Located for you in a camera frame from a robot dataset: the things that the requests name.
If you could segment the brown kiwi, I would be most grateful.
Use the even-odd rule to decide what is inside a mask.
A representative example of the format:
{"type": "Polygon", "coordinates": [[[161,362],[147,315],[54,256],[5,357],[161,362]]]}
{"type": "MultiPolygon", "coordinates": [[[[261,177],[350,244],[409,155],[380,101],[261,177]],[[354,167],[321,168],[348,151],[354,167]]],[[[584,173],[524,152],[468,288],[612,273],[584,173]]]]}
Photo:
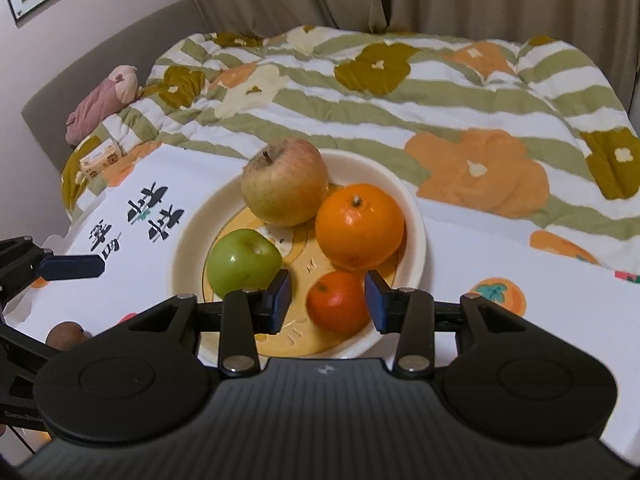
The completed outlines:
{"type": "Polygon", "coordinates": [[[65,321],[56,324],[47,334],[46,345],[58,351],[68,351],[82,344],[91,335],[78,323],[65,321]]]}

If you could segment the green apple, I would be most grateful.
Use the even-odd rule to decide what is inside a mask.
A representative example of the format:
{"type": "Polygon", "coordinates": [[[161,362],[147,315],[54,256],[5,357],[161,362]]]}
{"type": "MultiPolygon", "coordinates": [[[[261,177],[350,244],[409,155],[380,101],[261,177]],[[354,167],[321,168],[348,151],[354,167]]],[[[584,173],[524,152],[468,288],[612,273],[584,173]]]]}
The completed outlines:
{"type": "Polygon", "coordinates": [[[282,262],[270,240],[255,230],[238,229],[221,237],[210,250],[207,281],[219,298],[240,289],[265,289],[281,270],[282,262]]]}

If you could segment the small tangerine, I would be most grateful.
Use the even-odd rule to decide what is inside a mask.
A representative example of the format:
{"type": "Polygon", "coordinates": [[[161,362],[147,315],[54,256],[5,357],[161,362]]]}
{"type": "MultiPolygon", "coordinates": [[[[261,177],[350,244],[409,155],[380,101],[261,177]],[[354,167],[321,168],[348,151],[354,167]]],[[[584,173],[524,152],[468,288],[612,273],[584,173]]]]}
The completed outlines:
{"type": "Polygon", "coordinates": [[[370,322],[363,274],[332,271],[322,275],[306,296],[307,313],[314,324],[343,336],[360,332],[370,322]]]}

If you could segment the large orange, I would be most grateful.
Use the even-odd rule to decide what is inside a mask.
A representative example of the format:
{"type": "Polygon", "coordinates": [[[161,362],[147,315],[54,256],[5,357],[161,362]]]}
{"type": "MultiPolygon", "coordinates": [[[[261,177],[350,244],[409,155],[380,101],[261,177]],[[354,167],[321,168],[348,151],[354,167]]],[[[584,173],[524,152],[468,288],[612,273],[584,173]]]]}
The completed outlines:
{"type": "Polygon", "coordinates": [[[318,245],[334,266],[374,269],[390,258],[405,235],[398,203],[372,184],[351,184],[332,192],[314,219],[318,245]]]}

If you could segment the yellowish red apple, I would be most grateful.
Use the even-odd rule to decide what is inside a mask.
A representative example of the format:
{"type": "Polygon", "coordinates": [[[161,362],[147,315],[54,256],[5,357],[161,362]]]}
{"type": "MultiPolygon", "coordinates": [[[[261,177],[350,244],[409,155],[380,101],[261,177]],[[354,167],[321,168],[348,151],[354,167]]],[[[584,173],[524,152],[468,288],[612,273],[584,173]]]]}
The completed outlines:
{"type": "Polygon", "coordinates": [[[314,218],[329,194],[329,171],[308,141],[280,139],[264,146],[243,168],[247,208],[273,226],[298,226],[314,218]]]}

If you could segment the cream duck bowl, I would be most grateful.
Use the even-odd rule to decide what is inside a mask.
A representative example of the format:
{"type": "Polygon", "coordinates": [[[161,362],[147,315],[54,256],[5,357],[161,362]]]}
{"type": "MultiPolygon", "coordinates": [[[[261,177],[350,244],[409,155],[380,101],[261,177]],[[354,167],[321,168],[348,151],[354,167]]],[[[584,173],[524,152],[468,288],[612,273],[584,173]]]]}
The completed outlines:
{"type": "MultiPolygon", "coordinates": [[[[393,288],[417,288],[430,275],[427,270],[430,250],[424,220],[416,198],[405,183],[390,170],[372,159],[337,150],[321,152],[328,166],[334,188],[367,183],[393,197],[406,220],[406,234],[393,258],[378,267],[393,288]]],[[[334,270],[322,254],[309,221],[295,228],[273,228],[258,220],[244,205],[240,179],[234,178],[204,200],[186,224],[172,258],[169,281],[171,296],[190,292],[201,301],[214,301],[206,261],[218,238],[237,229],[252,229],[268,238],[283,257],[292,278],[293,297],[280,333],[258,335],[257,350],[262,360],[268,358],[353,358],[374,347],[382,336],[372,324],[349,338],[320,330],[307,316],[306,296],[309,287],[323,274],[334,270]]]]}

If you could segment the small tissue packet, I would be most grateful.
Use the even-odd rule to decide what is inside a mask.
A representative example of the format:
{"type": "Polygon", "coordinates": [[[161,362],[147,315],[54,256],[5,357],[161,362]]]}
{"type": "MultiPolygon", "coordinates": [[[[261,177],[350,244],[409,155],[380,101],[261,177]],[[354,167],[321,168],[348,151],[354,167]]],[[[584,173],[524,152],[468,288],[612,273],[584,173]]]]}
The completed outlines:
{"type": "Polygon", "coordinates": [[[79,159],[79,167],[86,178],[93,179],[121,158],[119,146],[113,140],[105,140],[79,159]]]}

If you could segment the grey headboard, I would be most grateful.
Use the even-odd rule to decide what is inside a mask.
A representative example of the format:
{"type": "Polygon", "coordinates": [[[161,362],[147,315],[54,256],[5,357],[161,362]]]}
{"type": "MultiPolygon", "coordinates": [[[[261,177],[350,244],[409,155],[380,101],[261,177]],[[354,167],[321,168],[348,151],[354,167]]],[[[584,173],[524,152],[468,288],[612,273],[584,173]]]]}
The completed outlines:
{"type": "Polygon", "coordinates": [[[72,152],[64,140],[67,116],[113,68],[132,65],[138,79],[146,81],[161,54],[179,40],[205,31],[195,3],[178,1],[102,41],[36,92],[22,117],[55,169],[61,171],[72,152]]]}

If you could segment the pink plush pillow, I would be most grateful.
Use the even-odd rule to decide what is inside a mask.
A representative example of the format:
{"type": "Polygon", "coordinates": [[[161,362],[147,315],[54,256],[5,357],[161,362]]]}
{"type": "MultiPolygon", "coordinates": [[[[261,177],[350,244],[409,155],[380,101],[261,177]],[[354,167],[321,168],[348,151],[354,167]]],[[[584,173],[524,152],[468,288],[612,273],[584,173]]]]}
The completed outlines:
{"type": "Polygon", "coordinates": [[[116,66],[68,115],[66,143],[77,148],[105,118],[119,113],[141,93],[138,70],[131,65],[116,66]]]}

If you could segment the floral striped quilt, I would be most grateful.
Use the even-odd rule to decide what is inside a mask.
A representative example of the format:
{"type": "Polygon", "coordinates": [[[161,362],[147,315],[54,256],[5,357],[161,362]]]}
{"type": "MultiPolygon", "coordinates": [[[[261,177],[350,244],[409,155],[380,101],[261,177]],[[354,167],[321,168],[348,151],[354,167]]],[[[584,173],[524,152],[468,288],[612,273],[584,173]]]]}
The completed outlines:
{"type": "Polygon", "coordinates": [[[299,138],[366,156],[456,217],[616,271],[639,270],[639,139],[588,55],[559,39],[469,40],[298,26],[197,32],[67,159],[79,218],[114,184],[80,160],[155,143],[248,159],[299,138]]]}

